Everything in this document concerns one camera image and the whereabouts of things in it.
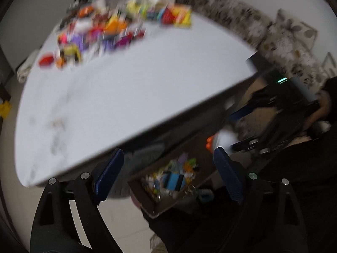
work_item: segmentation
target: person's hand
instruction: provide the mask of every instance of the person's hand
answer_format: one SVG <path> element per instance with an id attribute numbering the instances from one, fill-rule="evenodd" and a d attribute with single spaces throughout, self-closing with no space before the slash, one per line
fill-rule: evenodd
<path id="1" fill-rule="evenodd" d="M 320 90 L 317 94 L 320 108 L 304 120 L 303 130 L 307 130 L 312 124 L 320 119 L 327 117 L 331 112 L 331 100 L 328 92 Z"/>

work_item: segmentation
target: box of toys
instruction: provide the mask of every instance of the box of toys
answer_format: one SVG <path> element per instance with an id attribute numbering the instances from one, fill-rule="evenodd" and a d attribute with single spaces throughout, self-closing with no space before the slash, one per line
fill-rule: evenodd
<path id="1" fill-rule="evenodd" d="M 216 171 L 206 137 L 196 135 L 128 181 L 142 209 L 156 218 L 191 195 Z"/>

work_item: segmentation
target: gray fabric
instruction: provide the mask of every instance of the gray fabric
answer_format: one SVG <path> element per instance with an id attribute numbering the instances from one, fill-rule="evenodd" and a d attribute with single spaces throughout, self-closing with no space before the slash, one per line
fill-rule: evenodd
<path id="1" fill-rule="evenodd" d="M 127 198 L 130 196 L 129 178 L 155 162 L 164 152 L 164 144 L 154 144 L 149 147 L 126 153 L 124 155 L 124 165 L 112 186 L 109 198 Z"/>

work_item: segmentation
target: floral sofa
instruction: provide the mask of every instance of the floral sofa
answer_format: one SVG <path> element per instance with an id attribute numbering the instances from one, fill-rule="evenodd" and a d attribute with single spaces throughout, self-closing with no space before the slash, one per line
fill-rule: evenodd
<path id="1" fill-rule="evenodd" d="M 282 74 L 297 76 L 316 93 L 328 78 L 321 63 L 311 54 L 317 31 L 296 22 L 282 9 L 276 21 L 237 0 L 177 0 L 193 11 L 228 28 L 267 60 L 280 66 Z"/>

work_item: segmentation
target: white table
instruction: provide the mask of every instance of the white table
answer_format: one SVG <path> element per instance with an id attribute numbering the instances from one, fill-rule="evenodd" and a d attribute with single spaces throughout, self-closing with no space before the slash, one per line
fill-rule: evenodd
<path id="1" fill-rule="evenodd" d="M 193 15 L 191 29 L 151 26 L 143 40 L 87 64 L 31 70 L 20 101 L 15 165 L 31 187 L 136 137 L 251 77 L 254 51 Z M 57 49 L 51 33 L 38 56 Z"/>

